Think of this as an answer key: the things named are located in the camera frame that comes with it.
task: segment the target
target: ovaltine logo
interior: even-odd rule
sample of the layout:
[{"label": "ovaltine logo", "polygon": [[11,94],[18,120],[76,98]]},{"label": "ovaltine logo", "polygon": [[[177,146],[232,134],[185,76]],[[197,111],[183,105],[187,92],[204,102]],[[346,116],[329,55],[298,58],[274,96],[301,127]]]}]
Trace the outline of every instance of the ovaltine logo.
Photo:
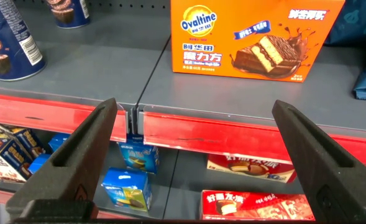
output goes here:
[{"label": "ovaltine logo", "polygon": [[181,28],[195,37],[203,37],[210,34],[216,20],[216,13],[208,7],[193,6],[184,12]]}]

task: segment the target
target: blue oreo box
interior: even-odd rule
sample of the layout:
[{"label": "blue oreo box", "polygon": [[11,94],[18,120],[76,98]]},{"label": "blue oreo box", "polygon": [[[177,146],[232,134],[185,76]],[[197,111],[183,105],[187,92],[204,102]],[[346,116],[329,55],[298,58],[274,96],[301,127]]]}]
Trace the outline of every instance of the blue oreo box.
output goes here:
[{"label": "blue oreo box", "polygon": [[143,136],[130,134],[127,136],[126,143],[119,142],[119,148],[127,168],[157,173],[159,166],[158,147],[145,145]]},{"label": "blue oreo box", "polygon": [[152,193],[147,173],[110,168],[101,185],[115,206],[145,212],[150,210]]}]

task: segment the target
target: red and white package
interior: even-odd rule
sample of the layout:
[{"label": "red and white package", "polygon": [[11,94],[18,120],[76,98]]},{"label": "red and white package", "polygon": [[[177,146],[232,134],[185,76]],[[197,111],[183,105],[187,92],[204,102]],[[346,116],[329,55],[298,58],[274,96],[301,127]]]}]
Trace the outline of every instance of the red and white package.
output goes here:
[{"label": "red and white package", "polygon": [[283,183],[292,182],[296,178],[296,171],[292,164],[264,161],[250,157],[210,154],[208,157],[208,169]]},{"label": "red and white package", "polygon": [[315,220],[305,195],[204,190],[203,220]]}]

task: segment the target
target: store shelf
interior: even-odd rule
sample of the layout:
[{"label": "store shelf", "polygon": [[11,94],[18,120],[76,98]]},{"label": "store shelf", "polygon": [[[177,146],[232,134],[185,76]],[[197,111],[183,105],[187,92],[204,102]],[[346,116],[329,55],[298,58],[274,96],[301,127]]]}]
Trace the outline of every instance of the store shelf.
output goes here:
[{"label": "store shelf", "polygon": [[323,47],[304,83],[173,73],[170,44],[139,102],[146,144],[289,162],[271,110],[296,106],[366,164],[366,101],[352,96],[366,53]]},{"label": "store shelf", "polygon": [[202,190],[303,194],[298,179],[289,184],[206,169],[206,154],[179,151],[165,219],[199,219]]},{"label": "store shelf", "polygon": [[45,4],[17,3],[47,66],[26,80],[0,81],[0,122],[71,133],[99,102],[115,97],[121,112],[112,139],[125,141],[170,36],[169,17],[147,13],[147,5],[142,12],[91,10],[91,24],[60,29]]},{"label": "store shelf", "polygon": [[[99,216],[103,218],[126,217],[162,219],[165,213],[166,202],[173,177],[177,153],[178,152],[175,150],[160,150],[161,165],[159,167],[158,174],[149,174],[153,194],[151,208],[148,213],[141,212],[137,210],[115,207],[101,186],[101,182],[103,181],[104,175],[108,168],[126,168],[117,144],[112,142],[108,151],[108,155],[106,156],[106,160],[104,161],[104,168],[101,172],[93,200],[101,211]],[[0,203],[6,203],[13,195],[13,192],[19,190],[21,186],[21,184],[0,183]]]}]

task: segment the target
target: pegboard wall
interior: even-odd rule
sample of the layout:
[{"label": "pegboard wall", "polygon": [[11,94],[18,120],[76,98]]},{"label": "pegboard wall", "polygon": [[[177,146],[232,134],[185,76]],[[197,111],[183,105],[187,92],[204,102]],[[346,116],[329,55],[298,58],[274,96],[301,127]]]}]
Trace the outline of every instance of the pegboard wall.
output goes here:
[{"label": "pegboard wall", "polygon": [[[14,0],[18,8],[49,9],[46,0]],[[86,0],[89,10],[170,15],[170,0]]]}]

